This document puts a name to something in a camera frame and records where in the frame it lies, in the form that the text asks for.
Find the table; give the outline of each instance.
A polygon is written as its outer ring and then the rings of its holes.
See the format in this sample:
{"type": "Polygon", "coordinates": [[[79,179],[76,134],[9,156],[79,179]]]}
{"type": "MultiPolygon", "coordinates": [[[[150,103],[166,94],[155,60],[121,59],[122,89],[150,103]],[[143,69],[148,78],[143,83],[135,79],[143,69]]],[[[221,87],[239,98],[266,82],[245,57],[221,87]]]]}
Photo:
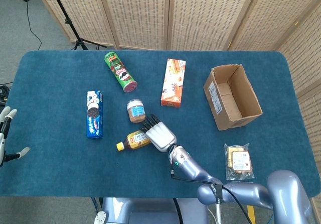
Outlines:
{"type": "Polygon", "coordinates": [[[309,197],[319,175],[286,59],[278,52],[117,51],[138,82],[125,93],[104,62],[107,51],[33,51],[21,60],[8,105],[17,108],[7,152],[31,148],[1,168],[0,195],[196,197],[195,183],[172,180],[166,153],[153,145],[135,151],[116,143],[141,125],[126,104],[140,98],[175,133],[178,144],[210,174],[225,180],[224,143],[250,143],[255,179],[265,185],[277,169],[301,179],[309,197]],[[160,105],[167,58],[186,60],[180,108],[160,105]],[[250,124],[218,131],[203,84],[212,67],[242,64],[264,114],[250,124]],[[103,93],[102,139],[86,138],[86,92],[103,93]]]}

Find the orange snack box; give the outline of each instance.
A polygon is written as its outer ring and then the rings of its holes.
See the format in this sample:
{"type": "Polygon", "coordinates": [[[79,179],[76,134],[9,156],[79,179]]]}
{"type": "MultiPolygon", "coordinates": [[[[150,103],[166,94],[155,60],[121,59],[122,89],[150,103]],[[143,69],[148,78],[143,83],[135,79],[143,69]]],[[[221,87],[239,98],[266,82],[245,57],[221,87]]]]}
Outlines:
{"type": "Polygon", "coordinates": [[[162,97],[162,106],[180,107],[183,92],[185,61],[167,59],[162,97]]]}

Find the tripod stand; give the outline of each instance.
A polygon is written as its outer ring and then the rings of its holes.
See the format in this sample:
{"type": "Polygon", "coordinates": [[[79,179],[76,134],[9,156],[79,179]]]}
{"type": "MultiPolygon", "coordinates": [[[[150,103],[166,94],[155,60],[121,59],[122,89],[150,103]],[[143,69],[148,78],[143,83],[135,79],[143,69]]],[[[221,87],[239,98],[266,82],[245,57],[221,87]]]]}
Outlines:
{"type": "Polygon", "coordinates": [[[62,5],[61,1],[60,1],[60,0],[56,0],[56,1],[57,1],[58,5],[59,5],[60,9],[62,10],[62,12],[63,12],[64,15],[65,15],[65,18],[66,18],[66,19],[65,19],[65,23],[70,26],[71,30],[73,31],[73,33],[75,34],[75,36],[76,36],[76,38],[77,38],[77,41],[76,41],[76,45],[75,45],[75,47],[74,47],[74,50],[77,50],[77,47],[78,47],[78,46],[81,46],[83,50],[88,50],[88,48],[86,47],[86,45],[85,45],[84,42],[88,42],[88,43],[94,44],[94,45],[99,46],[99,47],[107,48],[107,46],[104,46],[104,45],[101,45],[101,44],[98,44],[98,43],[95,43],[95,42],[92,42],[92,41],[88,41],[88,40],[85,40],[85,39],[81,38],[81,37],[78,35],[78,33],[77,33],[74,25],[72,24],[72,21],[71,21],[71,19],[69,18],[69,16],[68,16],[68,14],[67,14],[64,6],[62,5]]]}

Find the wicker room divider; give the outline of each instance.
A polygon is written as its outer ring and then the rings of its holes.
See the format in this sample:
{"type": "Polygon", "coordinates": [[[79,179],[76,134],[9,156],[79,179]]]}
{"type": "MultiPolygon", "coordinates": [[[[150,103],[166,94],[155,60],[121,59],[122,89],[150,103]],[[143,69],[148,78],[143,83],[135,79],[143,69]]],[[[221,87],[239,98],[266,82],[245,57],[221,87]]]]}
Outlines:
{"type": "MultiPolygon", "coordinates": [[[[70,41],[55,0],[42,0],[70,41]]],[[[321,173],[321,0],[61,0],[79,35],[114,48],[277,50],[321,173]]],[[[321,220],[321,195],[312,199],[321,220]]]]}

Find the yellow tape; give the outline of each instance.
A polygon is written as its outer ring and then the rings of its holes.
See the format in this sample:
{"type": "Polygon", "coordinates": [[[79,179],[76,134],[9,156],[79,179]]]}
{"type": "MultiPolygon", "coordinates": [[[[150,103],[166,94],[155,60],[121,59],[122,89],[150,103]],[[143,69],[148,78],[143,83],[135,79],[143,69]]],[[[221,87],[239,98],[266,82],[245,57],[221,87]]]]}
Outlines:
{"type": "Polygon", "coordinates": [[[249,215],[249,218],[252,222],[252,224],[255,224],[255,214],[254,214],[254,207],[251,205],[247,206],[247,213],[249,215]]]}

